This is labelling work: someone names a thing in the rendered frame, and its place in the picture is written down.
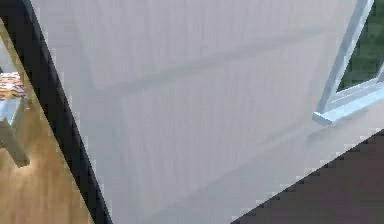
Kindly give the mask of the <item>white table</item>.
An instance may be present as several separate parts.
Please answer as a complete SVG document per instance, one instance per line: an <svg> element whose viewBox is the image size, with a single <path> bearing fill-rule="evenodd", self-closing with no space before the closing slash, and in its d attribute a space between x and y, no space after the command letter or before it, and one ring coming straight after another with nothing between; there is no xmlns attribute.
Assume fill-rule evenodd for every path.
<svg viewBox="0 0 384 224"><path fill-rule="evenodd" d="M26 99L0 101L0 148L5 148L18 167L29 164L29 158L17 139L17 132L25 111Z"/></svg>

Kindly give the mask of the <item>colourful patterned cloth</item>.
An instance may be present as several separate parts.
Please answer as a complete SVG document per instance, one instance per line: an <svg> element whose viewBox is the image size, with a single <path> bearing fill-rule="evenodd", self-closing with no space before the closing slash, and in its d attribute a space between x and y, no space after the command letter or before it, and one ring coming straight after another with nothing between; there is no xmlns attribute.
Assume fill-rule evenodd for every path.
<svg viewBox="0 0 384 224"><path fill-rule="evenodd" d="M0 101L25 96L24 84L17 72L0 74Z"/></svg>

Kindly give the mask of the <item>white framed window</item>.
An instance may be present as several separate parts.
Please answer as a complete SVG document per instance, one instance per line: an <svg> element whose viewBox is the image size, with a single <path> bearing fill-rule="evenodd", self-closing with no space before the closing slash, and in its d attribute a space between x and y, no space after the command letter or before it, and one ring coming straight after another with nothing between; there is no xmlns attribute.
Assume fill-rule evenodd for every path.
<svg viewBox="0 0 384 224"><path fill-rule="evenodd" d="M384 99L384 0L357 0L312 119L323 125Z"/></svg>

